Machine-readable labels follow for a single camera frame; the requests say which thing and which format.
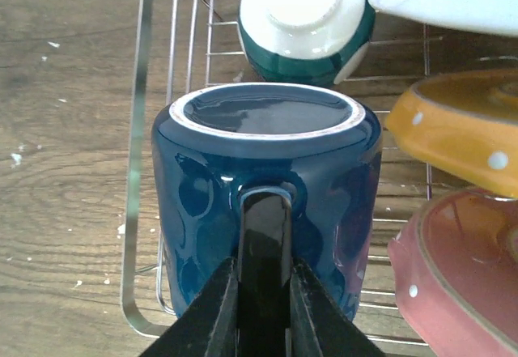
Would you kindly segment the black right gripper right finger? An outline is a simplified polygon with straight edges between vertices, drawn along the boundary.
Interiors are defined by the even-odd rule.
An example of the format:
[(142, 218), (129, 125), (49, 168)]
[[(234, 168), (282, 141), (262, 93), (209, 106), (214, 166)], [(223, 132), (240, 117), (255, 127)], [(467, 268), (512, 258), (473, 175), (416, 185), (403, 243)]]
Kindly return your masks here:
[(293, 356), (384, 355), (378, 346), (347, 319), (304, 261), (293, 264), (290, 311)]

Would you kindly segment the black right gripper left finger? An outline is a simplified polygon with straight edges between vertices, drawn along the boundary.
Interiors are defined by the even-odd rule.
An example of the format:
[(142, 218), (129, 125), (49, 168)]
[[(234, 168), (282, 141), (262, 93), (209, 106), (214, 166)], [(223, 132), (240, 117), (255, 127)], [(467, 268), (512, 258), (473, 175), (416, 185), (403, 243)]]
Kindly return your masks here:
[(237, 356), (236, 259), (226, 258), (185, 313), (141, 357)]

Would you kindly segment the pink polka dot plate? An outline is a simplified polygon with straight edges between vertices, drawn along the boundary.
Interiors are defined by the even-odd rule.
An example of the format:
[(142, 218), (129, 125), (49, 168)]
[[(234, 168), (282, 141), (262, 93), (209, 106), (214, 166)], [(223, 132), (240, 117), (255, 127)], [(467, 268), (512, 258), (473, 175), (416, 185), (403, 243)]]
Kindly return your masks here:
[(517, 203), (474, 187), (425, 203), (388, 244), (400, 314), (438, 356), (517, 354)]

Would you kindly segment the dark blue mug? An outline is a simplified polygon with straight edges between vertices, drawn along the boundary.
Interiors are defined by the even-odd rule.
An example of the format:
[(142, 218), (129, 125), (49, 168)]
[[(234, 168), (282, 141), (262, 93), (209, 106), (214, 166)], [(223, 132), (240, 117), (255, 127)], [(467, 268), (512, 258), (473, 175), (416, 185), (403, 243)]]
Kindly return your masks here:
[(381, 139), (372, 110), (320, 87), (229, 84), (163, 108), (151, 144), (176, 320), (234, 257), (237, 356), (293, 356), (296, 261), (353, 323)]

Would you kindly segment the orange polka dot plate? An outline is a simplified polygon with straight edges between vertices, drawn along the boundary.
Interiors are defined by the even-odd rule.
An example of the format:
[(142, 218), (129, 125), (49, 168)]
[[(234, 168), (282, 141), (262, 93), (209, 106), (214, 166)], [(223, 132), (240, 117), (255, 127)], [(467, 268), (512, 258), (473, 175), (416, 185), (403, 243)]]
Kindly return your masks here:
[(404, 92), (385, 125), (399, 148), (500, 196), (517, 196), (517, 70), (441, 74)]

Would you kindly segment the wire dish rack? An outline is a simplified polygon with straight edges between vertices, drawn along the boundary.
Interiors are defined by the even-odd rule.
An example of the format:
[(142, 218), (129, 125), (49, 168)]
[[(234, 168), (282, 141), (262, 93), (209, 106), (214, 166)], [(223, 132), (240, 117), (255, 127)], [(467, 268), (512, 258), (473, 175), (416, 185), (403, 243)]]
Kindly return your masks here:
[[(238, 0), (172, 0), (166, 101), (195, 87), (254, 79), (237, 47), (235, 30)], [(142, 149), (146, 122), (146, 84), (151, 53), (153, 0), (139, 0), (135, 76), (129, 132), (125, 232), (121, 271), (121, 308), (129, 325), (144, 337), (157, 339), (176, 319), (163, 297), (164, 255), (155, 264), (138, 267), (138, 218), (141, 197)], [(375, 39), (366, 63), (342, 85), (374, 112), (385, 116), (404, 86), (440, 71), (514, 67), (514, 38), (455, 32), (397, 17), (384, 17), (375, 27)], [(430, 347), (403, 321), (390, 287), (389, 235), (403, 225), (414, 206), (434, 194), (458, 188), (461, 181), (420, 163), (396, 144), (384, 145), (382, 207), (376, 211), (375, 239), (368, 257), (369, 281), (361, 295), (359, 322), (368, 337), (388, 356), (429, 356)], [(135, 283), (139, 275), (155, 274), (155, 294), (166, 324), (144, 317), (137, 306)]]

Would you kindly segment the white bowl with blue rim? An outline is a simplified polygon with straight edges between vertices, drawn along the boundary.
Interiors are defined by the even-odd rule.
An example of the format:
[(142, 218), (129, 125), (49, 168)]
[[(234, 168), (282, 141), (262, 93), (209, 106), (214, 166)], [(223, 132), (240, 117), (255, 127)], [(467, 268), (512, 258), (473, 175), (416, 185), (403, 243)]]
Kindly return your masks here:
[(364, 59), (375, 18), (368, 0), (240, 0), (237, 23), (265, 81), (332, 87)]

